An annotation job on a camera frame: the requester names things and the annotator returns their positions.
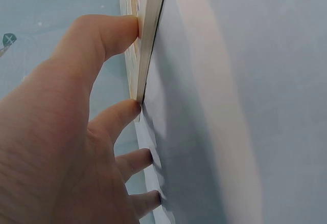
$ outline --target blue surface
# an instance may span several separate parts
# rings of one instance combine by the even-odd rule
[[[326,223],[327,0],[208,1],[249,127],[263,223]],[[152,135],[176,223],[225,223],[178,6],[166,0],[162,10],[140,127]]]
[[[72,21],[83,14],[119,15],[119,0],[1,0],[0,36],[11,32],[17,41],[0,57],[0,98],[19,85],[47,59]],[[129,98],[123,55],[107,61],[94,84],[90,119],[103,109]],[[135,128],[128,126],[115,145],[116,154],[138,149]],[[127,183],[129,193],[145,192],[143,173]],[[142,223],[153,223],[148,215]]]

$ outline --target skin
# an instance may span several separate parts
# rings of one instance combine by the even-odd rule
[[[88,121],[101,66],[137,36],[133,16],[82,16],[0,100],[0,223],[139,223],[160,205],[157,191],[128,195],[125,188],[152,163],[150,151],[113,153],[139,104],[125,100]]]

